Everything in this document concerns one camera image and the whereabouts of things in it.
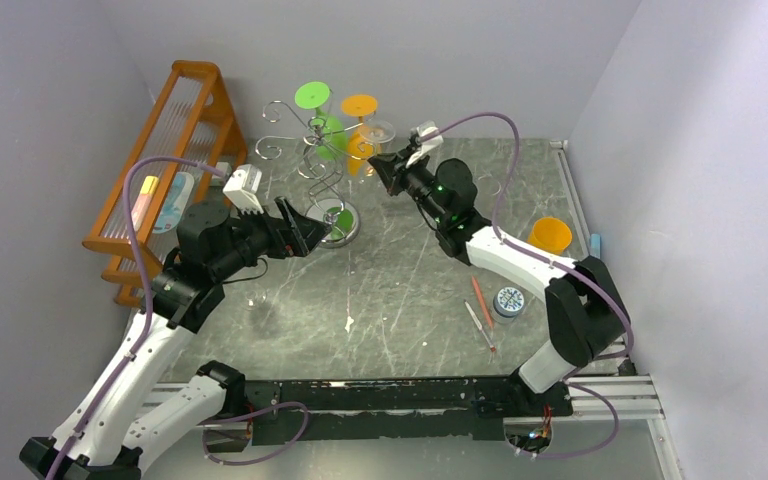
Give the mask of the clear wine glass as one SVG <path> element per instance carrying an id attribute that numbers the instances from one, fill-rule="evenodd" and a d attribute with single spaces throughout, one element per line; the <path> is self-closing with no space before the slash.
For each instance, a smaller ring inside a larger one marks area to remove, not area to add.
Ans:
<path id="1" fill-rule="evenodd" d="M 244 307 L 246 310 L 255 311 L 268 304 L 268 291 L 262 288 L 252 287 L 245 291 Z"/>
<path id="2" fill-rule="evenodd" d="M 385 120 L 366 121 L 357 128 L 357 133 L 360 136 L 359 157 L 365 161 L 375 155 L 386 153 L 390 143 L 396 137 L 395 127 Z"/>
<path id="3" fill-rule="evenodd" d="M 475 180 L 478 193 L 486 197 L 496 197 L 501 192 L 501 183 L 493 175 L 484 174 Z"/>

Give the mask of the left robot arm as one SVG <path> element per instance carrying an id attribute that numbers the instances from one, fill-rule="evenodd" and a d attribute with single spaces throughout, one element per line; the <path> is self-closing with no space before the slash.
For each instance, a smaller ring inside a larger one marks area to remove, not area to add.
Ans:
<path id="1" fill-rule="evenodd" d="M 201 366 L 183 390 L 138 412 L 161 374 L 225 297 L 224 285 L 262 257 L 309 255 L 330 226 L 296 211 L 239 217 L 221 201 L 190 205 L 176 228 L 177 248 L 150 283 L 142 309 L 114 358 L 78 408 L 48 437 L 32 437 L 20 461 L 39 479 L 139 479 L 204 420 L 245 415 L 245 376 L 218 361 Z"/>

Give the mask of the green plastic wine glass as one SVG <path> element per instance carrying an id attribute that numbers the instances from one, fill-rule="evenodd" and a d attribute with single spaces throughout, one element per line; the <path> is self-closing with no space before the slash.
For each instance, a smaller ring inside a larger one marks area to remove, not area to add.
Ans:
<path id="1" fill-rule="evenodd" d="M 300 109 L 313 112 L 308 127 L 317 155 L 323 160 L 344 160 L 348 139 L 342 122 L 331 112 L 330 87 L 322 81 L 307 82 L 296 90 L 294 101 Z"/>

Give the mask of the orange plastic wine glass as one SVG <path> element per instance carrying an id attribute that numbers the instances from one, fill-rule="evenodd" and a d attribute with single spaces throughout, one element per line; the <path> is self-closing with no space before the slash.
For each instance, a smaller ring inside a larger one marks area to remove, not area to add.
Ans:
<path id="1" fill-rule="evenodd" d="M 347 171 L 351 176 L 357 176 L 367 166 L 367 159 L 378 152 L 378 145 L 366 138 L 370 132 L 366 121 L 374 117 L 377 107 L 378 100 L 369 94 L 353 94 L 341 102 L 341 112 L 357 120 L 347 144 Z"/>

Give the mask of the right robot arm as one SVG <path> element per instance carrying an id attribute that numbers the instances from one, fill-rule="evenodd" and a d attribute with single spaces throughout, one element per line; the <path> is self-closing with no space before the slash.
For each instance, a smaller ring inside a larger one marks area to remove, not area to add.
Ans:
<path id="1" fill-rule="evenodd" d="M 494 227 L 476 208 L 478 188 L 459 159 L 436 171 L 427 158 L 403 154 L 369 161 L 391 196 L 406 193 L 427 217 L 444 253 L 500 275 L 543 300 L 548 340 L 516 371 L 509 389 L 513 408 L 536 413 L 548 390 L 596 360 L 626 334 L 630 319 L 606 265 L 588 256 L 572 260 L 540 250 Z"/>

